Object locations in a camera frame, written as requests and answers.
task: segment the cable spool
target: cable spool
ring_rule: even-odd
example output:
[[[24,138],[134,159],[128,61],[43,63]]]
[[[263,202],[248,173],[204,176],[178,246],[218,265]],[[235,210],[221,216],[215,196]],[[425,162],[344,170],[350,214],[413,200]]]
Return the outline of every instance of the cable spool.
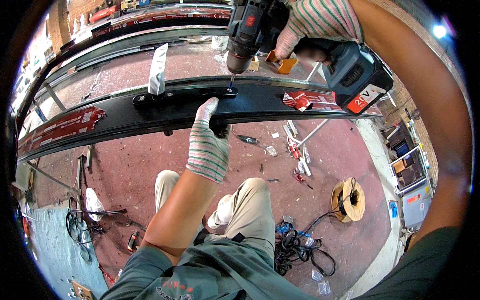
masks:
[[[343,223],[359,221],[365,212],[365,194],[354,177],[339,182],[333,187],[332,208],[338,209],[336,217]]]

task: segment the glove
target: glove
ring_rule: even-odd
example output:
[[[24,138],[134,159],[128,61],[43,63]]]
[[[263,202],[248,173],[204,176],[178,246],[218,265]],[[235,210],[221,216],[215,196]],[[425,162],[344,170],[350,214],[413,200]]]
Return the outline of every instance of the glove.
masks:
[[[187,169],[221,184],[228,167],[228,136],[230,126],[210,129],[210,117],[215,113],[218,98],[208,99],[198,108],[190,132]]]
[[[275,56],[287,59],[303,37],[363,41],[359,21],[348,0],[299,0],[286,4],[287,25],[276,41]]]

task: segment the red floor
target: red floor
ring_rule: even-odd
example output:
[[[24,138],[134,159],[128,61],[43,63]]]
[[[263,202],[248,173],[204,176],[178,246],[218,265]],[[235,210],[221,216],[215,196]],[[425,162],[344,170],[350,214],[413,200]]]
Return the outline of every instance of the red floor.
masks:
[[[170,50],[171,60],[168,60],[168,65],[174,60],[180,65],[185,55],[190,55],[181,52],[180,48]],[[193,52],[189,59],[198,59],[195,54],[198,52]],[[197,68],[188,70],[182,66],[167,67],[167,79],[214,75],[224,71],[212,55],[202,53],[202,57],[203,67],[200,67],[200,63]],[[145,84],[150,60],[151,57],[143,53],[118,59],[106,65],[100,77],[101,84],[94,89],[92,97],[124,88],[126,80],[129,80],[129,86]],[[268,66],[262,68],[264,71],[251,75],[268,75]],[[309,72],[309,69],[298,65],[294,76],[290,77],[304,79]],[[85,73],[83,79],[74,86],[74,90],[72,85],[59,92],[59,95],[63,94],[60,98],[69,103],[66,106],[76,103],[79,95],[88,93],[96,72],[92,74]],[[303,120],[296,121],[295,124],[300,137],[304,137],[320,122],[321,120]],[[312,176],[306,179],[313,190],[298,183],[292,177],[292,170],[297,161],[290,158],[285,148],[286,134],[282,128],[283,124],[284,121],[234,125],[238,134],[258,138],[260,146],[245,144],[234,136],[230,137],[229,170],[206,216],[215,210],[218,200],[223,195],[233,193],[245,179],[278,178],[279,182],[270,183],[275,221],[280,221],[283,214],[289,214],[295,218],[296,227],[303,228],[319,214],[331,209],[331,191],[337,182],[347,177],[355,177],[366,196],[363,219],[358,222],[341,223],[335,217],[327,217],[313,232],[313,237],[323,240],[323,250],[337,261],[336,273],[328,278],[332,289],[332,296],[329,299],[333,299],[346,292],[358,280],[386,241],[390,232],[390,222],[383,189],[367,147],[355,124],[349,120],[329,121],[308,141],[307,147],[312,157],[310,164]],[[170,137],[163,133],[153,133],[96,144],[93,173],[87,174],[86,178],[88,186],[96,190],[105,209],[126,208],[130,218],[147,225],[155,213],[156,175],[164,169],[182,173],[188,158],[189,132],[190,130],[175,131]],[[280,134],[280,138],[272,138],[271,133],[275,132]],[[278,156],[266,155],[263,145],[273,145]],[[76,177],[76,158],[82,151],[86,154],[85,148],[45,156],[41,158],[40,166],[55,178],[73,184]],[[260,173],[260,164],[263,164],[263,173]],[[41,176],[37,177],[35,185],[35,197],[39,206],[53,204],[56,202],[55,198],[62,201],[68,198],[65,189]],[[119,227],[115,220],[117,219],[114,217],[105,216],[100,224],[107,230],[107,237],[122,251],[104,236],[96,236],[94,242],[98,261],[113,277],[129,257],[127,241],[136,229],[133,226]],[[320,256],[316,261],[327,271],[330,270],[328,261]],[[311,273],[311,263],[304,263],[289,271],[286,278],[317,296],[316,282],[312,280]]]

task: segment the forearm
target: forearm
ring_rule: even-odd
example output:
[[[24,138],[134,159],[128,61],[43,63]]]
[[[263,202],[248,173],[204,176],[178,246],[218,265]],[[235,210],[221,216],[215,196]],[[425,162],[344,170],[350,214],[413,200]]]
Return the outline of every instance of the forearm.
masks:
[[[367,0],[350,0],[350,4],[366,44],[412,96],[435,149],[438,188],[419,238],[438,227],[460,226],[472,160],[471,127],[460,88],[440,58],[400,20]]]
[[[144,241],[180,257],[192,240],[218,186],[212,180],[186,169],[165,204],[150,221]]]

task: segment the green shirt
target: green shirt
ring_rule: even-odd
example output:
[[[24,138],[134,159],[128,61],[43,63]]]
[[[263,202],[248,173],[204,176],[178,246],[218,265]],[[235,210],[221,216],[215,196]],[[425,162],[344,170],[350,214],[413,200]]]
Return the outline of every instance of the green shirt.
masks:
[[[415,299],[447,259],[457,228],[437,229],[404,255],[374,288],[356,299]],[[262,250],[217,240],[185,250],[178,265],[159,249],[141,247],[103,299],[317,299],[278,275]]]

